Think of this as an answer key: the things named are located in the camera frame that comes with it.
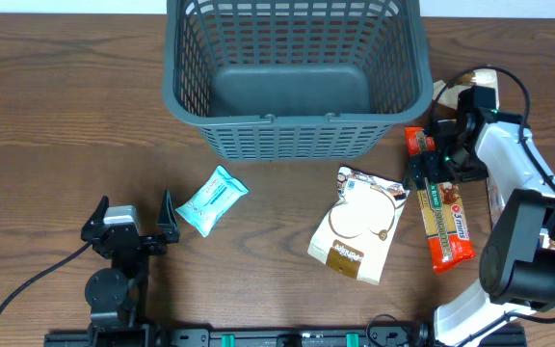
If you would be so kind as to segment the orange spaghetti package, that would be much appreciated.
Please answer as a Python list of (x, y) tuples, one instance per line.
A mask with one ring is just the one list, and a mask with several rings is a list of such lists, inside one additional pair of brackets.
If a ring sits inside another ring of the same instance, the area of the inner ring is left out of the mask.
[(433, 269), (437, 274), (445, 273), (476, 255), (460, 187), (439, 180), (439, 170), (432, 166), (437, 159), (436, 144), (423, 128), (408, 126), (405, 137), (409, 162), (404, 183), (416, 191)]

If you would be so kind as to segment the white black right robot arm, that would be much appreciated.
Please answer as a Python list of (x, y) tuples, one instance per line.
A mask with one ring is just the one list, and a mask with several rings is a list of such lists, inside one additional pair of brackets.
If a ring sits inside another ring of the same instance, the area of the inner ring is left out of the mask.
[(455, 121), (434, 120), (416, 142), (404, 183), (429, 193), (440, 183), (486, 179), (502, 210), (481, 252), (479, 278), (438, 307), (422, 340), (480, 346), (514, 319), (555, 324), (555, 175), (532, 140), (525, 114), (497, 109), (492, 88), (460, 92)]

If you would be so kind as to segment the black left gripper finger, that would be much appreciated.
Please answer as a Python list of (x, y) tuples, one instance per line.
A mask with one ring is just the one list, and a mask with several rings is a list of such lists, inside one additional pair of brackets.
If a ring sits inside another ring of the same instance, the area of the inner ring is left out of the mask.
[(91, 217), (83, 225), (83, 232), (95, 233), (97, 230), (100, 230), (103, 226), (103, 219), (108, 208), (109, 199), (107, 196), (103, 196)]
[(172, 206), (171, 192), (166, 189), (163, 194), (160, 211), (157, 218), (157, 225), (164, 235), (179, 235), (180, 230), (175, 219)]

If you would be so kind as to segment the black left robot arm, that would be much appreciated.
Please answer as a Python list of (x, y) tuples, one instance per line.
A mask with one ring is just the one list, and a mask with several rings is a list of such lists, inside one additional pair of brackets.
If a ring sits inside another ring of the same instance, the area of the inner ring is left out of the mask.
[(81, 239), (109, 260), (85, 286), (91, 307), (91, 346), (167, 346), (168, 332), (145, 315), (149, 259), (164, 255), (179, 241), (172, 197), (165, 191), (157, 218), (160, 232), (140, 234), (140, 219), (132, 205), (112, 206), (104, 196), (81, 229)]

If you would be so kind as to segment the Kleenex tissue multipack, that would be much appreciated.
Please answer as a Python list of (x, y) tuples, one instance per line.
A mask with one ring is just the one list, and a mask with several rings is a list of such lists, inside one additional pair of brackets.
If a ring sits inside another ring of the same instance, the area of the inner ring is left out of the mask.
[[(488, 177), (486, 181), (487, 194), (489, 202), (489, 214), (491, 221), (491, 228), (495, 228), (501, 213), (503, 212), (506, 203), (503, 201), (498, 186), (493, 182), (493, 179)], [(555, 240), (549, 237), (548, 230), (542, 228), (538, 242), (539, 248), (555, 251)]]

